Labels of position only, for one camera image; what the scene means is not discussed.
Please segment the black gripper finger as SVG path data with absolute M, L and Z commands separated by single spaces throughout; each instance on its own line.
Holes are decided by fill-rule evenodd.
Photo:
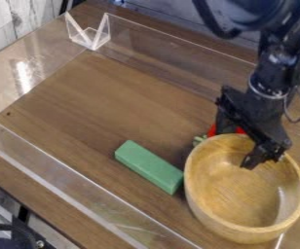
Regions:
M 220 107 L 216 118 L 216 134 L 228 134 L 237 132 L 236 113 Z
M 253 170 L 261 163 L 273 160 L 279 161 L 283 156 L 283 148 L 270 143 L 257 144 L 245 156 L 241 167 Z

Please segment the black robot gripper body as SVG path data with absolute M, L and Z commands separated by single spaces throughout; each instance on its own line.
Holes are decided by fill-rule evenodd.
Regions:
M 253 90 L 245 92 L 224 86 L 216 104 L 236 113 L 237 125 L 245 130 L 256 145 L 270 143 L 283 148 L 292 147 L 292 140 L 283 125 L 283 101 L 260 96 Z

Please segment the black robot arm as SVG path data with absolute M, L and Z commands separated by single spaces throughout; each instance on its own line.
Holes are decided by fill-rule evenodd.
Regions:
M 280 160 L 292 146 L 281 121 L 300 123 L 288 113 L 300 94 L 300 0 L 224 0 L 230 30 L 221 28 L 208 0 L 192 1 L 218 37 L 233 39 L 246 31 L 261 33 L 258 63 L 248 90 L 222 87 L 214 124 L 216 134 L 241 130 L 253 139 L 254 148 L 241 163 L 252 169 L 268 160 Z

